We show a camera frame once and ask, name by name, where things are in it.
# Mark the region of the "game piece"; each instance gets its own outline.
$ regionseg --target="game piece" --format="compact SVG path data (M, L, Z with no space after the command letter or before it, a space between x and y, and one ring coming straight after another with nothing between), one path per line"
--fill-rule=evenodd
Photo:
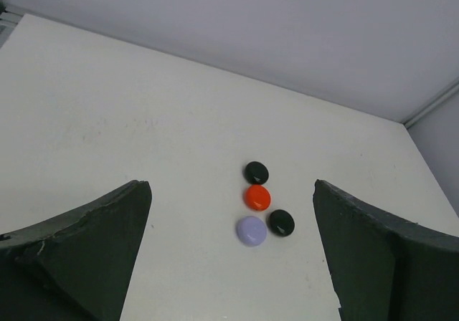
M245 203L255 211L263 211L271 204L271 195L261 185L251 185L245 192Z
M295 229L293 217L285 210L276 210L268 217L270 230L278 236L289 236Z
M244 177L252 185L262 185L268 181L268 169L260 162L253 161L245 166Z
M255 216L247 216L237 222L237 236L248 246L258 246L264 242L267 235L266 225Z

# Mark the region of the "white table surface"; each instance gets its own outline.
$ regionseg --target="white table surface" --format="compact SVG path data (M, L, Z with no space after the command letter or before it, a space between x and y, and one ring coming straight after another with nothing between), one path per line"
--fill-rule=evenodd
M0 233L150 182L122 320L339 320L317 178L459 235L400 124L30 15L0 49L0 81ZM251 160L270 170L268 211L296 222L256 248L235 235L254 214L242 201Z

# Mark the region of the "white wall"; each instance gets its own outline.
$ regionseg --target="white wall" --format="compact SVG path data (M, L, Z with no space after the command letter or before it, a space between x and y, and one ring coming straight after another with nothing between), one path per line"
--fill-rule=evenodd
M0 50L0 81L0 233L150 182L123 320L338 321L317 178L459 235L400 124L29 15ZM251 160L270 169L268 212L296 220L252 249L235 236L253 214Z
M5 2L396 121L459 71L459 0Z
M410 128L410 135L459 214L459 95Z

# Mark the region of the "black disc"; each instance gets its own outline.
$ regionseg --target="black disc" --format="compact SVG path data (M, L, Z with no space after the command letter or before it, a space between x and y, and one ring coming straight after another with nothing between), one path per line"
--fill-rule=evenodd
M295 229L293 217L285 210L276 210L271 213L268 219L270 230L278 236L288 236Z
M244 177L252 185L262 185L269 178L268 169L260 162L253 161L245 166Z

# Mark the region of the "red disc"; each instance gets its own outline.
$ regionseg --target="red disc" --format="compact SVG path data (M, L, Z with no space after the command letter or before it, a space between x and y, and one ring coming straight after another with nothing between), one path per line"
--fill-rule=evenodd
M271 195L261 185L251 185L245 192L245 203L255 211L263 211L271 204Z

